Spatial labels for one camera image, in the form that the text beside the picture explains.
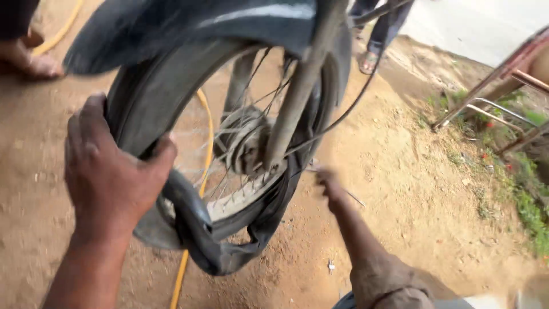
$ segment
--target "hand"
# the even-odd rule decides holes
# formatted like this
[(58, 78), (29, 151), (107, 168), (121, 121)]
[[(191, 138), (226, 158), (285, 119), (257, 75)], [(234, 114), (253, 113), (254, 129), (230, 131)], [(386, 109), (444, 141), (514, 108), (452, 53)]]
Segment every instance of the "hand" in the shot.
[(339, 184), (334, 172), (327, 169), (319, 169), (316, 173), (316, 182), (324, 186), (322, 195), (328, 198), (328, 207), (334, 211), (334, 207), (346, 200), (346, 192)]
[(75, 209), (76, 235), (129, 239), (166, 183), (177, 149), (165, 135), (147, 162), (121, 151), (103, 117), (106, 100), (103, 93), (90, 96), (69, 119), (65, 182)]

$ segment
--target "tire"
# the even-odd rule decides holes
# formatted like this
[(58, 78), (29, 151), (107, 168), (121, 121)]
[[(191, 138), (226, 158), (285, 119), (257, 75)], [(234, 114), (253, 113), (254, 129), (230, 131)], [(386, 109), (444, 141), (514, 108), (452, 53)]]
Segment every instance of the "tire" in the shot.
[[(257, 44), (212, 38), (185, 44), (170, 53), (131, 67), (122, 67), (109, 91), (105, 115), (118, 146), (136, 157), (146, 159), (155, 141), (172, 128), (197, 89), (220, 66), (252, 46)], [(328, 57), (321, 76), (322, 82), (317, 83), (316, 91), (313, 92), (316, 95), (311, 95), (298, 126), (310, 128), (307, 132), (301, 132), (302, 139), (327, 126), (341, 95), (336, 61)], [(319, 142), (298, 152), (301, 157), (297, 165), (300, 166), (294, 167), (295, 175), (292, 178), (295, 179), (280, 191), (282, 194), (290, 194), (291, 197), (307, 158), (312, 156), (310, 151), (314, 151)], [(284, 209), (289, 198), (285, 200)], [(221, 240), (252, 223), (263, 211), (261, 207), (252, 207), (253, 204), (231, 217), (212, 222), (213, 238)], [(166, 220), (160, 208), (157, 202), (139, 222), (134, 235), (154, 247), (184, 248), (173, 223)]]

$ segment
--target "pant leg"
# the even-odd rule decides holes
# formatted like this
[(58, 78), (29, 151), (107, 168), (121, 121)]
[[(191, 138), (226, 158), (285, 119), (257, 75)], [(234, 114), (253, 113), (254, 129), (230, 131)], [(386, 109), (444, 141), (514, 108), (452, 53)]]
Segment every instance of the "pant leg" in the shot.
[(0, 41), (27, 34), (40, 0), (0, 0)]
[[(356, 0), (349, 10), (350, 16), (362, 16), (376, 8), (379, 0)], [(364, 25), (358, 26), (358, 29), (364, 29)]]
[[(391, 44), (395, 36), (399, 33), (399, 30), (404, 24), (404, 21), (408, 17), (408, 13), (412, 8), (412, 4), (413, 1), (410, 1), (398, 7), (396, 9), (396, 12), (393, 13), (392, 21), (389, 20), (390, 14), (385, 14), (378, 19), (376, 25), (374, 26), (374, 29), (372, 30), (372, 34), (370, 35), (370, 40), (368, 41), (369, 52), (372, 52), (379, 56), (383, 40), (385, 39), (386, 47)], [(385, 35), (386, 27), (388, 24), (389, 31)]]

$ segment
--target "person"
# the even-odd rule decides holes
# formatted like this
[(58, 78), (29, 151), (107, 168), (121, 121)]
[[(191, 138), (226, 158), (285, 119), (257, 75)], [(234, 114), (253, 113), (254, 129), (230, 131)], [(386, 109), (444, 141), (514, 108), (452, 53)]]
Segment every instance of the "person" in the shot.
[[(151, 208), (173, 166), (177, 149), (168, 135), (153, 157), (140, 161), (121, 151), (103, 117), (104, 94), (88, 98), (68, 122), (65, 182), (76, 225), (43, 308), (113, 308), (132, 230)], [(431, 308), (414, 269), (376, 240), (332, 172), (317, 173), (352, 263), (352, 292), (334, 308)]]
[[(349, 11), (351, 17), (362, 16), (369, 13), (378, 4), (379, 0), (356, 0)], [(413, 1), (401, 5), (396, 9), (396, 12), (391, 18), (391, 14), (385, 14), (378, 18), (376, 25), (372, 29), (370, 39), (366, 45), (366, 51), (358, 55), (358, 69), (363, 74), (372, 74), (377, 59), (381, 56), (381, 47), (385, 42), (385, 47), (389, 46), (395, 36), (399, 33), (400, 28), (408, 17), (408, 13), (412, 8)], [(356, 39), (361, 40), (360, 33), (364, 26), (356, 28)]]
[[(49, 55), (34, 56), (31, 47), (43, 42), (29, 27), (39, 0), (7, 0), (0, 2), (0, 64), (21, 71), (33, 79), (54, 79), (63, 76), (62, 66)], [(9, 71), (5, 65), (3, 71)]]

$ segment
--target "mudguard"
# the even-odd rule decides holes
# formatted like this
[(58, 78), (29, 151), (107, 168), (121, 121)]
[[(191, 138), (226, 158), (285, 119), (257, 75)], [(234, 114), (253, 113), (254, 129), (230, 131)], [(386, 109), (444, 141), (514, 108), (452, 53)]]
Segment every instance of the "mudguard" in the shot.
[(207, 37), (282, 46), (300, 57), (311, 41), (316, 0), (106, 0), (82, 28), (64, 66), (97, 74)]

